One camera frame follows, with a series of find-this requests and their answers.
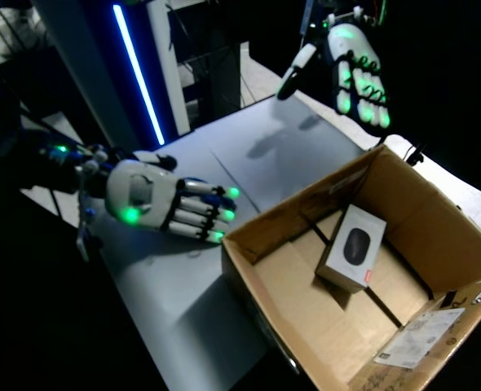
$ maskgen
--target handwriting on cardboard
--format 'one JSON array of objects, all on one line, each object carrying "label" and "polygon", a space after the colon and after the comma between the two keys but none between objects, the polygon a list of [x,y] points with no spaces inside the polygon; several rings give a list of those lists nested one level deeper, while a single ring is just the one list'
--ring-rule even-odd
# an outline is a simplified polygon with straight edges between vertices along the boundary
[{"label": "handwriting on cardboard", "polygon": [[427,312],[412,321],[375,357],[379,364],[413,369],[465,311],[464,308]]}]

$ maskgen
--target floor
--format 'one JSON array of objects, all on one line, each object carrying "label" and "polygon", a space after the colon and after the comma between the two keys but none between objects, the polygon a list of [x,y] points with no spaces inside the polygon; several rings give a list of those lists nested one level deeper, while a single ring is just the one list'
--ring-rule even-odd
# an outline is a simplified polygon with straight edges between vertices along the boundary
[{"label": "floor", "polygon": [[[243,106],[247,106],[274,94],[276,87],[280,83],[280,78],[249,57],[249,46],[247,43],[242,45],[240,51],[240,67],[243,77],[243,80],[241,80],[241,101],[243,102]],[[183,86],[192,82],[192,74],[186,68],[180,67],[179,74]],[[366,134],[351,119],[345,116],[339,116],[333,109],[309,98],[305,94],[298,92],[297,96],[326,121],[337,126],[360,147],[367,149],[377,143],[377,138]],[[64,131],[67,135],[77,137],[63,116],[52,116],[49,117],[47,121],[51,125]],[[411,144],[400,136],[390,136],[386,140],[386,145],[400,156],[405,156],[406,151],[411,147]],[[425,158],[423,163],[416,165],[415,170],[427,180],[433,182],[481,228],[481,191],[454,177],[448,171],[442,169],[435,162],[427,158]],[[54,204],[47,189],[35,187],[31,191],[24,191],[24,193],[55,213]],[[55,194],[58,198],[64,219],[76,226],[78,222],[76,197],[58,191],[56,191]]]}]

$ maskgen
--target small white box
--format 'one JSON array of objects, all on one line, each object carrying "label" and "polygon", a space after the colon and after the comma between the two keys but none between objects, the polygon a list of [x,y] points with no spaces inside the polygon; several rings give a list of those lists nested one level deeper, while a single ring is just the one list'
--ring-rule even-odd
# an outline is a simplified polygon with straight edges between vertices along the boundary
[{"label": "small white box", "polygon": [[350,204],[316,273],[354,293],[368,286],[386,222]]}]

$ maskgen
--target green wire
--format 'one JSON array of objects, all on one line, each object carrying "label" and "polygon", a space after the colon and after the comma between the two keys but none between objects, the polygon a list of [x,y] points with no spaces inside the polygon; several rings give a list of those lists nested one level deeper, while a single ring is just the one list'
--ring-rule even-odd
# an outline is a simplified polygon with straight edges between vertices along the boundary
[{"label": "green wire", "polygon": [[382,11],[380,12],[380,20],[378,21],[379,26],[382,26],[385,18],[386,18],[386,0],[382,2]]}]

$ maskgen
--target cardboard box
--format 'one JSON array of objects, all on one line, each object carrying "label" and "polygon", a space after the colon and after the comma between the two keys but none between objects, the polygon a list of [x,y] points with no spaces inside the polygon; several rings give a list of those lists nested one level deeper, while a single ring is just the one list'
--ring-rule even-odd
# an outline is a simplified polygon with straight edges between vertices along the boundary
[{"label": "cardboard box", "polygon": [[[315,275],[332,215],[349,203],[387,222],[369,288],[352,295]],[[223,269],[322,390],[423,389],[481,319],[481,304],[453,302],[465,313],[417,368],[373,362],[446,292],[481,292],[481,231],[383,146],[229,234]]]},{"label": "cardboard box", "polygon": [[355,293],[368,286],[386,222],[352,204],[316,273]]}]

